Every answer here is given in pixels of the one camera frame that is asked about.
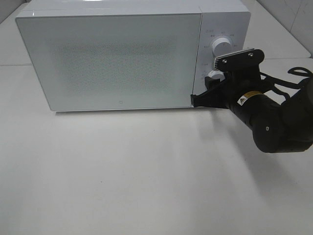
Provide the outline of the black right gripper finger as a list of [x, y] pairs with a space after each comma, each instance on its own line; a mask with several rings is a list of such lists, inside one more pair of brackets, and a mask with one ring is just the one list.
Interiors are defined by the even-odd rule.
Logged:
[[215, 71], [236, 71], [253, 66], [258, 66], [263, 62], [265, 54], [261, 49], [244, 49], [224, 55], [217, 56], [213, 61]]
[[190, 95], [191, 105], [195, 108], [206, 107], [230, 109], [229, 94], [227, 94], [227, 92], [230, 91], [231, 83], [231, 78], [226, 78], [221, 81], [207, 76], [205, 78], [205, 86], [207, 90], [200, 95]]

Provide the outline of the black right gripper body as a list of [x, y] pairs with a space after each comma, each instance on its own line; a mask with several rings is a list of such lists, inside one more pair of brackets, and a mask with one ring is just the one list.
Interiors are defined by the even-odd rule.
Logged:
[[258, 66], [224, 72], [225, 104], [246, 125], [266, 125], [265, 95]]

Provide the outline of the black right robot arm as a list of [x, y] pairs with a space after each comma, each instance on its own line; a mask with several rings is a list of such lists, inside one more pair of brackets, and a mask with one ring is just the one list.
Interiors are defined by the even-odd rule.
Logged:
[[191, 104], [229, 109], [252, 131], [262, 152], [303, 152], [313, 143], [313, 74], [294, 67], [289, 74], [302, 77], [300, 82], [275, 78], [260, 71], [264, 57], [254, 48], [216, 57], [214, 70], [224, 80], [207, 76], [207, 90], [191, 95]]

